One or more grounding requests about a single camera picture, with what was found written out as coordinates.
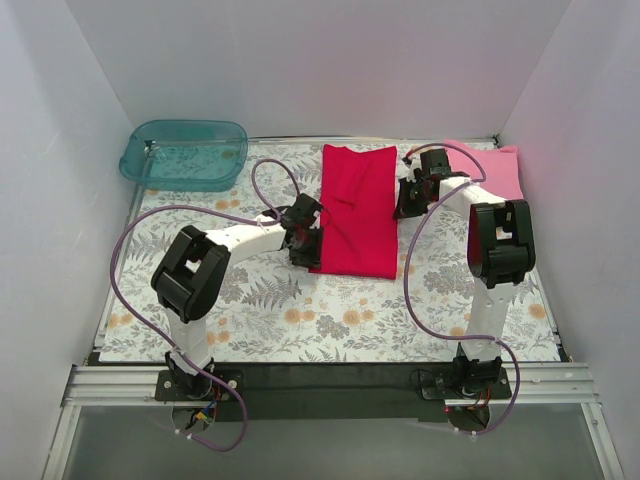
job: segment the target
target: folded red cloth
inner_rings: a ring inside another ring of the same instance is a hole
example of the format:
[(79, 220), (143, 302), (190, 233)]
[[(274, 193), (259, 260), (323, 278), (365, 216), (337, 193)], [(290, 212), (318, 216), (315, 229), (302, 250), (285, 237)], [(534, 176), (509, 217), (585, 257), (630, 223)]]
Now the folded red cloth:
[(315, 273), (396, 278), (396, 148), (322, 153), (322, 267)]

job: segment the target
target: gray panel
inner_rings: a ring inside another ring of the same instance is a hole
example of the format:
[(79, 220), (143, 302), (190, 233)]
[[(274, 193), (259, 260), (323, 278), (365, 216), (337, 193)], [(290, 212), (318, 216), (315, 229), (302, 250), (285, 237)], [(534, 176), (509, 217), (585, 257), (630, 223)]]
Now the gray panel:
[[(412, 420), (254, 421), (227, 454), (162, 429), (169, 416), (168, 407), (83, 408), (65, 478), (603, 478), (580, 405), (518, 406), (475, 442)], [(238, 427), (206, 436), (228, 442)]]

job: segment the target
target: purple cable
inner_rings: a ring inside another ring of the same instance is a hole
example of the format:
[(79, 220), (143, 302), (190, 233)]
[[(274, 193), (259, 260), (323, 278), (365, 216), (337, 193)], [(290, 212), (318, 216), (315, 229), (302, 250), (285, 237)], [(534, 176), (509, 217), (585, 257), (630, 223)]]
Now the purple cable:
[(210, 374), (209, 372), (199, 368), (195, 363), (193, 363), (189, 358), (187, 358), (187, 356), (183, 355), (179, 350), (178, 350), (178, 345), (173, 341), (173, 339), (166, 334), (164, 331), (162, 331), (158, 326), (154, 325), (150, 320), (146, 319), (144, 316), (142, 316), (142, 314), (140, 312), (138, 312), (135, 308), (133, 308), (133, 306), (124, 298), (124, 296), (122, 295), (122, 292), (120, 291), (120, 288), (118, 287), (118, 282), (116, 280), (116, 269), (117, 269), (117, 261), (118, 261), (118, 256), (120, 254), (120, 251), (122, 250), (122, 246), (124, 245), (124, 241), (127, 238), (127, 236), (129, 235), (129, 233), (131, 233), (131, 231), (135, 228), (136, 225), (138, 225), (142, 220), (144, 220), (145, 218), (150, 217), (151, 215), (155, 215), (156, 213), (160, 213), (160, 212), (164, 212), (167, 210), (192, 210), (194, 212), (201, 212), (201, 213), (206, 213), (209, 215), (214, 215), (216, 217), (221, 217), (221, 218), (225, 218), (227, 220), (232, 220), (238, 223), (244, 223), (246, 225), (263, 225), (263, 226), (270, 226), (270, 225), (276, 225), (279, 223), (280, 218), (281, 218), (281, 214), (280, 211), (278, 211), (278, 209), (276, 209), (265, 197), (264, 195), (262, 195), (262, 192), (260, 191), (260, 189), (258, 188), (258, 185), (256, 184), (256, 170), (258, 168), (259, 165), (263, 164), (263, 163), (275, 163), (277, 165), (280, 165), (282, 168), (284, 168), (287, 172), (287, 174), (289, 175), (289, 177), (291, 177), (291, 180), (293, 181), (293, 185), (296, 189), (296, 192), (298, 193), (298, 195), (300, 194), (300, 187), (298, 186), (298, 182), (296, 181), (293, 172), (282, 162), (280, 162), (279, 160), (274, 160), (271, 158), (267, 158), (267, 159), (262, 159), (262, 160), (258, 160), (256, 162), (256, 164), (253, 167), (253, 170), (251, 171), (251, 182), (253, 184), (253, 187), (255, 188), (256, 194), (258, 195), (258, 197), (260, 197), (260, 200), (262, 200), (264, 202), (264, 204), (269, 207), (271, 210), (273, 210), (273, 212), (276, 215), (276, 220), (272, 221), (272, 222), (265, 222), (265, 223), (258, 223), (255, 220), (248, 220), (246, 218), (241, 218), (241, 217), (236, 217), (235, 215), (227, 215), (226, 213), (220, 213), (220, 212), (216, 212), (215, 210), (210, 210), (208, 208), (202, 208), (202, 207), (193, 207), (191, 205), (167, 205), (165, 207), (158, 207), (158, 208), (154, 208), (152, 210), (149, 210), (148, 212), (140, 215), (138, 218), (136, 218), (135, 220), (133, 220), (129, 225), (127, 225), (124, 229), (124, 231), (122, 232), (122, 234), (120, 235), (120, 238), (118, 238), (118, 241), (116, 242), (115, 247), (113, 248), (113, 253), (111, 254), (111, 263), (109, 265), (109, 279), (111, 281), (111, 288), (113, 288), (113, 293), (115, 293), (116, 297), (118, 298), (118, 300), (120, 300), (120, 303), (122, 303), (122, 305), (124, 305), (124, 307), (129, 310), (134, 317), (136, 317), (138, 320), (140, 320), (142, 323), (144, 323), (147, 327), (149, 327), (151, 330), (153, 330), (154, 332), (156, 332), (158, 335), (160, 335), (164, 341), (166, 341), (172, 349), (176, 349), (176, 351), (178, 352), (178, 355), (180, 355), (180, 357), (185, 361), (185, 363), (187, 363), (187, 365), (189, 365), (191, 368), (193, 368), (194, 370), (196, 370), (198, 373), (204, 375), (205, 377), (207, 377), (208, 379), (210, 379), (212, 382), (215, 382), (216, 384), (218, 384), (220, 387), (225, 388), (226, 390), (229, 391), (229, 393), (231, 395), (233, 395), (235, 397), (235, 399), (238, 401), (238, 403), (240, 404), (240, 409), (242, 410), (242, 429), (240, 430), (240, 433), (238, 434), (238, 437), (236, 438), (236, 440), (231, 443), (229, 446), (226, 447), (220, 447), (218, 445), (215, 445), (211, 442), (209, 442), (208, 440), (205, 440), (204, 438), (198, 437), (197, 435), (192, 435), (189, 432), (185, 431), (185, 430), (179, 430), (179, 432), (185, 436), (187, 436), (190, 439), (195, 440), (198, 443), (201, 443), (202, 445), (215, 450), (217, 452), (228, 452), (230, 450), (233, 450), (235, 447), (238, 446), (238, 444), (242, 441), (242, 439), (244, 438), (244, 435), (247, 431), (247, 426), (248, 426), (248, 422), (249, 422), (249, 415), (247, 413), (247, 406), (244, 403), (244, 400), (242, 400), (242, 397), (238, 394), (238, 392), (236, 392), (233, 388), (231, 388), (226, 382), (223, 382), (222, 380), (220, 380), (217, 377), (214, 377), (212, 374)]
[[(472, 180), (473, 182), (481, 183), (487, 179), (487, 174), (484, 171), (484, 168), (482, 168), (482, 165), (480, 165), (480, 162), (478, 162), (473, 157), (473, 155), (471, 155), (469, 152), (455, 145), (451, 145), (448, 143), (439, 143), (439, 142), (427, 143), (425, 145), (421, 145), (416, 149), (412, 149), (409, 153), (412, 154), (413, 152), (416, 152), (418, 150), (422, 150), (423, 148), (428, 148), (428, 147), (446, 147), (446, 148), (451, 148), (453, 150), (457, 150), (458, 152), (466, 155), (467, 158), (469, 158), (480, 170), (481, 177), (479, 179)], [(497, 345), (500, 345), (502, 348), (504, 348), (506, 352), (509, 354), (509, 356), (511, 357), (511, 360), (513, 360), (513, 367), (516, 371), (516, 386), (513, 390), (511, 401), (509, 402), (507, 409), (500, 416), (500, 418), (498, 418), (498, 420), (496, 420), (492, 425), (485, 428), (484, 430), (481, 430), (475, 433), (476, 435), (484, 435), (485, 433), (489, 433), (495, 430), (496, 428), (498, 428), (500, 424), (502, 424), (502, 422), (506, 420), (506, 418), (511, 414), (511, 411), (513, 410), (513, 406), (516, 403), (516, 399), (518, 398), (518, 393), (520, 392), (520, 365), (518, 364), (518, 359), (516, 358), (515, 353), (513, 353), (513, 350), (511, 350), (511, 348), (506, 343), (504, 343), (502, 340), (497, 339), (491, 335), (442, 335), (441, 333), (434, 332), (433, 330), (429, 329), (420, 321), (415, 311), (413, 310), (413, 306), (411, 305), (411, 297), (409, 295), (409, 266), (411, 263), (411, 256), (413, 255), (413, 250), (416, 247), (416, 243), (418, 242), (418, 237), (420, 236), (420, 233), (422, 233), (424, 226), (427, 224), (427, 222), (433, 215), (433, 212), (438, 207), (440, 207), (444, 202), (446, 202), (447, 199), (451, 198), (453, 195), (455, 195), (456, 193), (458, 193), (459, 191), (463, 190), (468, 186), (469, 186), (469, 183), (463, 183), (462, 185), (458, 185), (456, 188), (451, 190), (446, 195), (443, 195), (436, 203), (433, 204), (431, 209), (425, 215), (424, 219), (422, 219), (422, 221), (420, 222), (420, 225), (418, 225), (418, 228), (416, 229), (416, 233), (414, 233), (413, 237), (411, 238), (411, 243), (409, 244), (409, 250), (407, 251), (407, 259), (405, 260), (405, 263), (404, 263), (403, 287), (404, 287), (404, 300), (405, 300), (405, 303), (407, 304), (407, 310), (409, 311), (409, 315), (411, 316), (415, 324), (418, 326), (418, 328), (420, 328), (420, 330), (428, 333), (433, 337), (439, 338), (441, 340), (451, 340), (455, 342), (459, 342), (462, 340), (489, 340), (489, 341), (495, 342)], [(464, 432), (464, 433), (473, 435), (473, 432)]]

